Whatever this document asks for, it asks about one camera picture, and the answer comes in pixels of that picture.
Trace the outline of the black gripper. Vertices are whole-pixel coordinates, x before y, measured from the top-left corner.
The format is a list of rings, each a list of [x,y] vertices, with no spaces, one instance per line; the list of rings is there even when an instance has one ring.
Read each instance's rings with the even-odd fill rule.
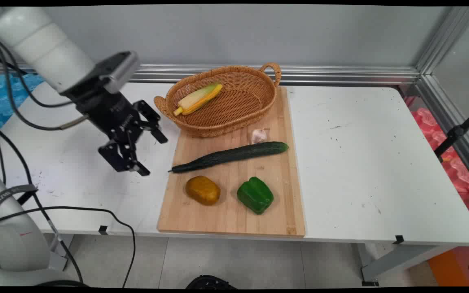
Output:
[[[160,115],[144,100],[132,104],[122,93],[110,93],[104,88],[107,81],[88,77],[60,95],[74,102],[76,110],[109,137],[110,141],[99,147],[98,153],[115,171],[134,171],[148,176],[150,171],[138,161],[135,146],[128,144],[127,135],[136,142],[144,130],[160,144],[167,143],[167,137],[160,130]]]

